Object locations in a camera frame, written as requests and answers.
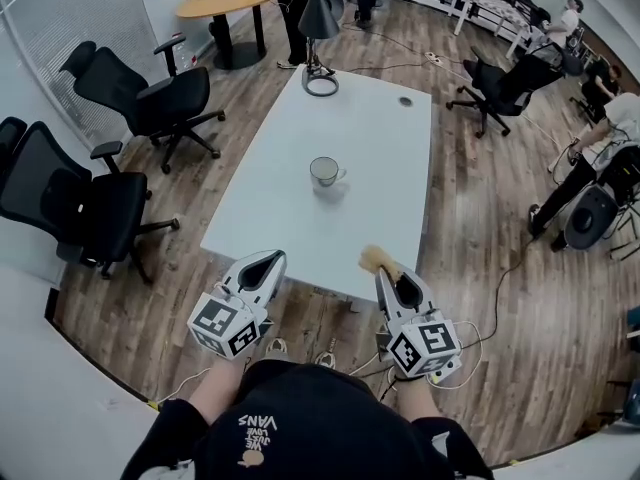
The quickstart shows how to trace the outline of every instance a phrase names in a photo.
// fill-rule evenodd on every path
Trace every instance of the shoe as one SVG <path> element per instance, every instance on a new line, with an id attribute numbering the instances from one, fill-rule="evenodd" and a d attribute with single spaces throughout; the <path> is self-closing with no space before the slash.
<path id="1" fill-rule="evenodd" d="M 316 357 L 316 364 L 329 368 L 330 370 L 336 369 L 336 356 L 333 352 L 323 352 Z"/>
<path id="2" fill-rule="evenodd" d="M 540 209 L 540 206 L 537 204 L 532 204 L 529 207 L 529 219 L 527 221 L 527 231 L 529 231 L 529 234 L 533 237 L 534 240 L 537 240 L 538 238 L 540 238 L 543 234 L 544 234 L 544 229 L 542 231 L 537 231 L 533 228 L 533 218 L 536 216 L 536 213 L 538 213 L 538 210 Z"/>
<path id="3" fill-rule="evenodd" d="M 266 353 L 270 352 L 282 352 L 283 354 L 287 353 L 287 342 L 282 338 L 274 338 L 267 345 Z"/>
<path id="4" fill-rule="evenodd" d="M 291 64 L 288 60 L 279 60 L 277 64 L 280 69 L 296 69 L 298 67 L 298 64 Z"/>
<path id="5" fill-rule="evenodd" d="M 358 20 L 356 21 L 356 27 L 361 28 L 362 30 L 368 30 L 373 26 L 371 20 Z"/>

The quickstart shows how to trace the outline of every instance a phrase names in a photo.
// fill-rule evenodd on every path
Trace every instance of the table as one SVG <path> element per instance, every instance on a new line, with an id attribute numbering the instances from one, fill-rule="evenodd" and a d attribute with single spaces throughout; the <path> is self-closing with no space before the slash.
<path id="1" fill-rule="evenodd" d="M 449 7 L 449 13 L 448 13 L 449 16 L 453 14 L 457 1 L 458 0 L 451 0 L 451 6 Z M 518 33 L 516 34 L 515 39 L 511 43 L 511 47 L 509 48 L 509 50 L 505 55 L 507 59 L 510 59 L 516 47 L 520 43 L 520 40 L 522 39 L 522 37 L 524 36 L 524 34 L 526 33 L 529 27 L 529 22 L 527 21 L 527 19 L 524 16 L 522 16 L 522 14 L 520 14 L 520 11 L 518 11 L 515 7 L 513 7 L 511 4 L 508 4 L 504 0 L 463 0 L 463 1 L 464 1 L 464 7 L 462 9 L 462 12 L 460 13 L 460 17 L 458 18 L 458 23 L 453 33 L 456 36 L 460 34 L 460 30 L 462 29 L 464 20 L 469 16 L 469 10 L 473 4 L 483 7 L 493 12 L 494 14 L 498 15 L 498 17 L 500 18 L 500 23 L 498 24 L 493 34 L 494 36 L 498 35 L 505 20 L 510 21 L 511 23 L 513 23 L 518 27 Z"/>
<path id="2" fill-rule="evenodd" d="M 338 71 L 339 91 L 307 94 L 298 67 L 245 153 L 202 239 L 231 259 L 282 249 L 287 277 L 377 300 L 358 266 L 367 244 L 416 267 L 431 148 L 431 96 Z M 412 106 L 403 106 L 406 97 Z M 309 165 L 330 156 L 347 176 L 323 195 Z"/>
<path id="3" fill-rule="evenodd" d="M 180 18 L 213 17 L 209 32 L 215 38 L 219 52 L 213 64 L 220 69 L 241 69 L 259 62 L 266 54 L 262 32 L 260 4 L 269 0 L 186 0 L 176 10 Z M 226 14 L 252 7 L 256 29 L 255 43 L 232 44 Z"/>

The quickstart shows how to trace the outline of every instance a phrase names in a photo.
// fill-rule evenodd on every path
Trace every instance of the white cup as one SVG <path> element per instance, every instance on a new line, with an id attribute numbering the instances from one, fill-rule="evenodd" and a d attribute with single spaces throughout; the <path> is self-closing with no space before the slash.
<path id="1" fill-rule="evenodd" d="M 340 169 L 338 162 L 328 156 L 316 158 L 309 166 L 313 188 L 327 188 L 347 175 L 346 169 Z"/>

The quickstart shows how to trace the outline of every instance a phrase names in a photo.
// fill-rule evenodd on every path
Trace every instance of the white shirt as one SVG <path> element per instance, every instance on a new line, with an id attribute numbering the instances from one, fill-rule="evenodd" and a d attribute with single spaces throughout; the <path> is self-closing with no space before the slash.
<path id="1" fill-rule="evenodd" d="M 608 144 L 598 153 L 593 168 L 600 172 L 611 163 L 618 151 L 640 146 L 640 97 L 626 92 L 604 106 L 612 132 Z"/>
<path id="2" fill-rule="evenodd" d="M 566 31 L 565 32 L 549 32 L 547 37 L 553 41 L 554 43 L 562 46 L 563 48 L 567 45 L 567 37 L 573 34 L 573 31 L 578 28 L 580 24 L 580 15 L 573 9 L 567 9 L 562 13 L 559 22 L 554 22 L 551 26 L 563 26 Z"/>

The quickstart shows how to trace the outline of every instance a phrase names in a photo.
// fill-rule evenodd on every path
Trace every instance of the black speaker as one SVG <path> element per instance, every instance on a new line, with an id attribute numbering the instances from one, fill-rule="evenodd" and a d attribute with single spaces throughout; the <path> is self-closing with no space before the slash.
<path id="1" fill-rule="evenodd" d="M 583 251 L 605 234 L 618 214 L 616 201 L 599 185 L 589 187 L 576 204 L 564 228 L 567 244 Z"/>

